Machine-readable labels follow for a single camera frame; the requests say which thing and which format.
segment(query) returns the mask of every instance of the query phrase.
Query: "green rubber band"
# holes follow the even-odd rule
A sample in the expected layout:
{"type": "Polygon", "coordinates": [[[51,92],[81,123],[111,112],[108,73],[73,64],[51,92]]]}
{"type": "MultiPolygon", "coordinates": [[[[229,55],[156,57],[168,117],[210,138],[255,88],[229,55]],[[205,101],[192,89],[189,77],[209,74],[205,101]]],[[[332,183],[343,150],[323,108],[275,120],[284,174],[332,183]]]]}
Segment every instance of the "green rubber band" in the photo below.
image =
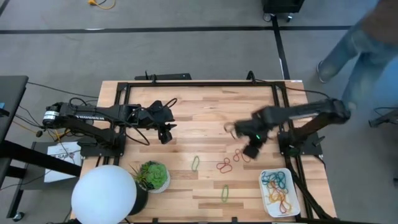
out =
{"type": "Polygon", "coordinates": [[[194,172],[198,171],[199,163],[200,163],[199,157],[198,157],[198,156],[195,156],[195,158],[193,158],[193,162],[192,162],[192,165],[191,165],[191,170],[194,171],[194,172]],[[195,161],[196,161],[197,159],[198,159],[198,164],[197,164],[197,166],[196,166],[195,168],[193,168],[193,165],[195,164],[195,161]]]}
{"type": "Polygon", "coordinates": [[[223,191],[221,193],[221,201],[225,203],[228,200],[228,195],[229,195],[229,187],[228,187],[228,185],[224,185],[223,191]]]}

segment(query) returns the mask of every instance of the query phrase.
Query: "potted plant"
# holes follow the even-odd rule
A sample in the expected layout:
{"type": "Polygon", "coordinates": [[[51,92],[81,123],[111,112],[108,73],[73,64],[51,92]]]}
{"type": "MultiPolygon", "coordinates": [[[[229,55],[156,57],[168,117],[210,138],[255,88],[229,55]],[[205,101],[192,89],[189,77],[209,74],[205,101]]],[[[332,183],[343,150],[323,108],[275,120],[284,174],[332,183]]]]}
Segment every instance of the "potted plant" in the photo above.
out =
{"type": "Polygon", "coordinates": [[[149,161],[139,166],[138,169],[130,167],[134,171],[132,174],[134,180],[142,189],[150,193],[161,193],[170,185],[169,171],[159,162],[149,161]]]}

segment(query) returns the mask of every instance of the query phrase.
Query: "person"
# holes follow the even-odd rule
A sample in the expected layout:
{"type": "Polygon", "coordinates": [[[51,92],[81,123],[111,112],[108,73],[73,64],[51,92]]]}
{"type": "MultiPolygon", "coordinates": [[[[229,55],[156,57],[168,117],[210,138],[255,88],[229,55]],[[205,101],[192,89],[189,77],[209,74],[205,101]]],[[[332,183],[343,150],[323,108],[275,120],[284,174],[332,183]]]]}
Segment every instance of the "person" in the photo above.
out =
{"type": "Polygon", "coordinates": [[[355,110],[372,91],[384,68],[398,54],[397,13],[398,0],[380,0],[317,65],[319,80],[326,83],[359,54],[341,98],[349,110],[355,110]]]}

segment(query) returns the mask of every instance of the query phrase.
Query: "black floor stripe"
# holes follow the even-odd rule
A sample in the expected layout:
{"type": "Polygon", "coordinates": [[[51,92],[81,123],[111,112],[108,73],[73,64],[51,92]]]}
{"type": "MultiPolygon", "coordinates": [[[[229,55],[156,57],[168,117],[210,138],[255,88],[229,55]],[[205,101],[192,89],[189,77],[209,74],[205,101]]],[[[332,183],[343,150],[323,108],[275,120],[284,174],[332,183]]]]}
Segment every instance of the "black floor stripe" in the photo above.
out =
{"type": "Polygon", "coordinates": [[[282,37],[280,36],[278,20],[276,16],[272,17],[272,27],[274,28],[274,35],[276,41],[276,47],[278,48],[278,55],[280,63],[282,64],[282,74],[285,80],[290,80],[289,69],[287,68],[287,61],[285,56],[284,45],[282,43],[282,37]]]}
{"type": "Polygon", "coordinates": [[[0,6],[0,16],[4,12],[4,10],[6,9],[6,7],[7,7],[9,2],[10,2],[10,0],[4,0],[4,2],[1,4],[1,6],[0,6]]]}
{"type": "MultiPolygon", "coordinates": [[[[350,26],[293,26],[278,30],[347,30],[350,26]]],[[[110,29],[42,29],[42,30],[0,30],[0,34],[112,34],[144,32],[216,32],[216,31],[260,31],[275,30],[272,26],[217,26],[217,27],[153,27],[153,28],[110,28],[110,29]]]]}

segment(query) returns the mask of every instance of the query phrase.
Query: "jeans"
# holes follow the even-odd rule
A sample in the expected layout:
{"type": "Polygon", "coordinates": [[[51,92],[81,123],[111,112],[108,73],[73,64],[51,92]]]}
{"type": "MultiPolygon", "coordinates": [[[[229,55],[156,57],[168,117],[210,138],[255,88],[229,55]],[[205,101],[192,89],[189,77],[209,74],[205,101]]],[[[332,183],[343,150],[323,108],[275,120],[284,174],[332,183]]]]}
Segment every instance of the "jeans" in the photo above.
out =
{"type": "Polygon", "coordinates": [[[359,21],[319,65],[319,77],[323,81],[329,81],[357,54],[359,59],[341,98],[351,110],[373,90],[384,68],[398,54],[398,46],[385,44],[368,36],[359,21]]]}

